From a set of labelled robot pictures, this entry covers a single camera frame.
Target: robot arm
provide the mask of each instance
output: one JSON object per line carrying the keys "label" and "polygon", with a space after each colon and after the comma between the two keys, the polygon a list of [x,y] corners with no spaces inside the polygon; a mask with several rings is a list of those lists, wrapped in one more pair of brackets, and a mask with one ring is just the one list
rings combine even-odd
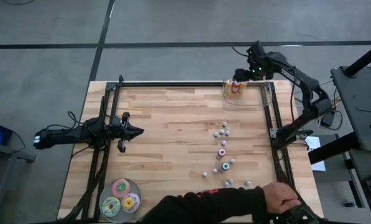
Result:
{"label": "robot arm", "polygon": [[94,149],[104,148],[110,140],[120,138],[118,149],[126,151],[124,141],[130,141],[144,132],[141,128],[132,126],[129,122],[130,114],[123,113],[122,119],[112,118],[112,124],[106,125],[103,119],[104,97],[101,100],[99,116],[85,121],[82,125],[71,129],[42,129],[35,134],[34,146],[36,149],[51,148],[56,144],[87,143]]}
{"label": "robot arm", "polygon": [[[244,82],[249,80],[266,80],[273,78],[274,73],[282,74],[289,81],[301,88],[303,93],[303,113],[294,120],[277,131],[275,147],[281,149],[296,140],[297,131],[311,120],[330,111],[332,105],[327,93],[321,89],[319,82],[296,67],[290,65],[286,57],[278,52],[265,53],[259,42],[254,43],[248,50],[247,62],[249,70],[237,69],[234,80]],[[312,101],[313,93],[318,95],[318,99]]]}

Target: desk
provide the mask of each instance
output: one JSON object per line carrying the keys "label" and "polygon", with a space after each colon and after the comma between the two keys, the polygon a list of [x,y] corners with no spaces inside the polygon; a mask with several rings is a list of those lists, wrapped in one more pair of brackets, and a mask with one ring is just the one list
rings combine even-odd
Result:
{"label": "desk", "polygon": [[348,78],[343,72],[346,68],[334,68],[331,74],[354,132],[314,150],[309,157],[314,164],[349,150],[371,209],[369,191],[364,187],[364,182],[371,178],[371,69],[364,67],[356,77]]}
{"label": "desk", "polygon": [[[106,82],[90,83],[82,121],[98,116],[105,86]],[[289,123],[290,82],[275,81],[275,89],[282,121]],[[243,96],[253,104],[262,103],[260,90],[252,87],[247,88]],[[230,178],[234,179],[235,187],[245,187],[247,180],[253,186],[276,180],[263,108],[228,105],[222,100],[220,87],[122,87],[117,114],[125,111],[131,114],[131,124],[144,128],[145,132],[126,143],[126,153],[120,153],[117,140],[113,141],[105,183],[128,178],[140,187],[142,205],[136,219],[166,195],[224,187],[223,182]],[[222,128],[223,121],[228,123],[231,134],[216,139],[213,134]],[[227,141],[226,156],[217,161],[215,155],[223,139]],[[74,152],[84,147],[77,144]],[[322,216],[305,147],[294,144],[288,149],[299,193],[314,212]],[[71,160],[58,218],[67,215],[85,192],[92,154],[92,150],[83,151]],[[236,162],[229,171],[212,173],[230,159]],[[209,174],[206,179],[202,177],[203,172]],[[94,211],[94,202],[95,197],[89,212]],[[227,221],[251,222],[251,218],[232,217]]]}

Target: person's arm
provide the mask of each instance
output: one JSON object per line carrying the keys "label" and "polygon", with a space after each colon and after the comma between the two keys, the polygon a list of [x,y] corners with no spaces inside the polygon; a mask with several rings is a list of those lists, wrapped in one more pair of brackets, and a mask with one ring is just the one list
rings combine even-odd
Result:
{"label": "person's arm", "polygon": [[219,223],[233,216],[267,214],[263,189],[214,189],[166,196],[141,223]]}

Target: butcher block tabletop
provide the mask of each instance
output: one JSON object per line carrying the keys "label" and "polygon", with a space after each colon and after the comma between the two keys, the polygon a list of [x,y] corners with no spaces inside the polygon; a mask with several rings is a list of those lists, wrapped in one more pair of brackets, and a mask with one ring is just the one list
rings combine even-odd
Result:
{"label": "butcher block tabletop", "polygon": [[[291,83],[273,82],[282,122],[291,123]],[[82,121],[98,116],[106,83],[90,83]],[[131,125],[145,131],[126,143],[125,153],[117,149],[117,139],[112,142],[105,184],[125,178],[139,186],[142,202],[133,221],[145,215],[166,195],[221,188],[228,179],[234,180],[231,187],[246,189],[250,188],[245,185],[246,181],[255,187],[276,180],[260,88],[248,86],[242,98],[242,106],[232,105],[234,101],[231,100],[234,99],[224,101],[222,88],[217,86],[120,88],[116,114],[121,116],[123,112],[129,112]],[[109,100],[107,111],[111,111],[112,96]],[[276,124],[271,103],[269,107],[272,121]],[[225,130],[230,131],[230,135],[215,138],[214,133],[222,129],[224,121],[227,122]],[[225,146],[221,146],[222,140],[227,142]],[[77,144],[73,152],[86,146]],[[220,148],[226,150],[226,155],[218,161],[216,154]],[[305,146],[292,144],[288,146],[288,152],[297,191],[322,217]],[[100,153],[99,165],[103,152]],[[92,156],[93,150],[87,149],[72,158],[57,218],[68,215],[86,191]],[[213,174],[213,169],[219,169],[223,162],[231,159],[235,163],[227,172]],[[203,178],[203,172],[208,173],[207,178]],[[97,189],[90,203],[90,217],[94,211],[96,192]],[[251,222],[251,217],[232,217],[226,221]]]}

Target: disc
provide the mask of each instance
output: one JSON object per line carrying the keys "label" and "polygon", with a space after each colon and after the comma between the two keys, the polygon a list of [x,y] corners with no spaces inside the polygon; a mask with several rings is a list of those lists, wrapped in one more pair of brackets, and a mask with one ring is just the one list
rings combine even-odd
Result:
{"label": "disc", "polygon": [[[122,208],[122,209],[120,209],[119,213],[117,215],[115,215],[114,217],[107,217],[102,213],[102,211],[103,211],[102,210],[102,204],[103,204],[104,200],[107,199],[108,197],[114,197],[114,195],[112,193],[112,186],[116,181],[117,180],[114,180],[110,184],[107,184],[104,187],[104,190],[102,191],[101,196],[99,197],[99,209],[101,211],[101,214],[103,215],[103,217],[107,221],[109,221],[111,223],[124,223],[124,222],[128,222],[128,221],[132,220],[132,218],[137,214],[137,212],[127,213],[127,212],[123,211],[123,208]],[[142,196],[141,196],[140,189],[138,188],[137,184],[134,183],[132,180],[126,179],[126,181],[130,184],[130,193],[134,193],[134,194],[138,195],[138,197],[140,198],[140,205],[139,205],[139,208],[140,208],[140,206],[142,206]]]}

